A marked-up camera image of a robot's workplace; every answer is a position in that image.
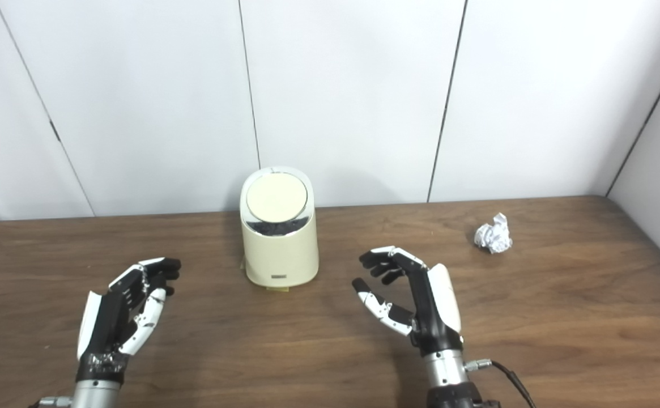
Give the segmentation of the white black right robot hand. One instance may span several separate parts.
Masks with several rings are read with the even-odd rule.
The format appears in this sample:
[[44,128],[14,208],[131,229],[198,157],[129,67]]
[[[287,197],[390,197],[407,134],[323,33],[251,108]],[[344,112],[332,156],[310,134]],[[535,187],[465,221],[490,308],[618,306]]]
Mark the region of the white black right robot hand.
[[371,249],[359,256],[359,262],[384,285],[400,277],[407,277],[409,281],[415,305],[413,311],[375,294],[360,277],[351,282],[364,307],[376,320],[407,336],[421,356],[446,350],[462,351],[460,312],[446,266],[438,263],[428,267],[416,256],[395,246]]

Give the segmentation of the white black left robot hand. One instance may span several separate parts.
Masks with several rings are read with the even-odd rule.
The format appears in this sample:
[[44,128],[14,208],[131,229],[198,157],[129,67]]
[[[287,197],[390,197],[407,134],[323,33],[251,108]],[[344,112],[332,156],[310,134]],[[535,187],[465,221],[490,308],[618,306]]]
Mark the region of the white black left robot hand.
[[169,282],[179,279],[181,267],[176,258],[139,261],[116,277],[104,294],[89,292],[79,328],[76,382],[122,385],[130,357],[150,338],[165,302],[174,294]]

